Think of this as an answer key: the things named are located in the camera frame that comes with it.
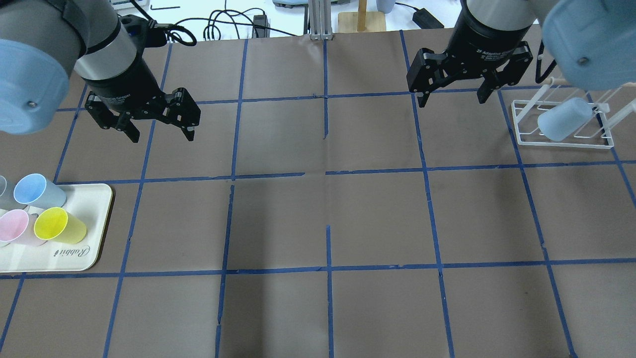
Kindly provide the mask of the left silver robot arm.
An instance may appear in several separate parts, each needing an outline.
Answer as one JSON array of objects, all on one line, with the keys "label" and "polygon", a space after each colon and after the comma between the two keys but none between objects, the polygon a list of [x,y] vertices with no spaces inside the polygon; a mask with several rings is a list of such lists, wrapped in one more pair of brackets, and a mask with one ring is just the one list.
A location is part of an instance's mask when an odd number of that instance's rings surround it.
[{"label": "left silver robot arm", "polygon": [[84,107],[102,129],[137,143],[135,120],[157,120],[193,141],[201,111],[189,91],[165,93],[143,59],[176,31],[147,13],[120,17],[106,0],[1,2],[2,132],[27,135],[51,122],[77,74],[89,93]]}]

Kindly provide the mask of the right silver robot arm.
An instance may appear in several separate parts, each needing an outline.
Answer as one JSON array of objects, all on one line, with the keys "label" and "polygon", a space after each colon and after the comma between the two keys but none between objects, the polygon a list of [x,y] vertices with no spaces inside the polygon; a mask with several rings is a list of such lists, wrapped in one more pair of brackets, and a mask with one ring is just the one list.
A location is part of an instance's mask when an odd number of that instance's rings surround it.
[{"label": "right silver robot arm", "polygon": [[463,0],[447,48],[421,48],[406,74],[407,88],[425,107],[430,94],[459,80],[482,79],[479,103],[514,86],[531,65],[524,40],[535,21],[541,48],[566,81],[588,91],[635,81],[636,5],[633,0]]}]

